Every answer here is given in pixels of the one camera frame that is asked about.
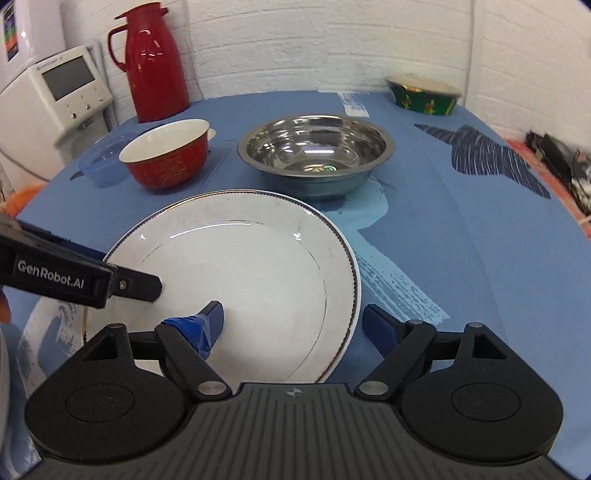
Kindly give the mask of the left hand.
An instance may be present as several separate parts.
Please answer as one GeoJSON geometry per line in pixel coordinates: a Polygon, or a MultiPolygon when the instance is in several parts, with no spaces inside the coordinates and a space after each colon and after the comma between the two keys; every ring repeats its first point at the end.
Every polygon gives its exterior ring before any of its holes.
{"type": "Polygon", "coordinates": [[[11,309],[3,291],[0,291],[0,322],[4,324],[11,322],[11,309]]]}

